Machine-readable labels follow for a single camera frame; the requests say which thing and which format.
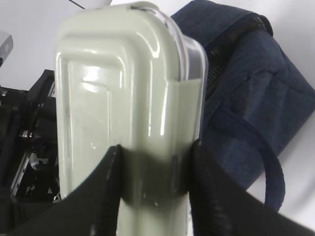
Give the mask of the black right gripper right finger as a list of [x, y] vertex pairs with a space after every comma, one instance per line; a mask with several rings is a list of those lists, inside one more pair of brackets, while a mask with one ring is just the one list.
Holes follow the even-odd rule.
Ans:
[[195, 236], [313, 236], [235, 183], [196, 140], [189, 157], [189, 200]]

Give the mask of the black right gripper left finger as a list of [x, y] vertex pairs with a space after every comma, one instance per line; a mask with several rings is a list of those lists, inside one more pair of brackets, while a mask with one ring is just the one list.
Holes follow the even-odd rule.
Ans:
[[0, 197], [2, 236], [115, 236], [122, 189], [122, 147], [112, 146], [59, 203], [15, 204]]

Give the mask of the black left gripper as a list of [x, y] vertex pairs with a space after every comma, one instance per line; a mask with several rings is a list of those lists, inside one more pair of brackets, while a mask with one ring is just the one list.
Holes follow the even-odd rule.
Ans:
[[0, 88], [0, 188], [14, 200], [53, 202], [60, 192], [55, 73], [29, 90]]

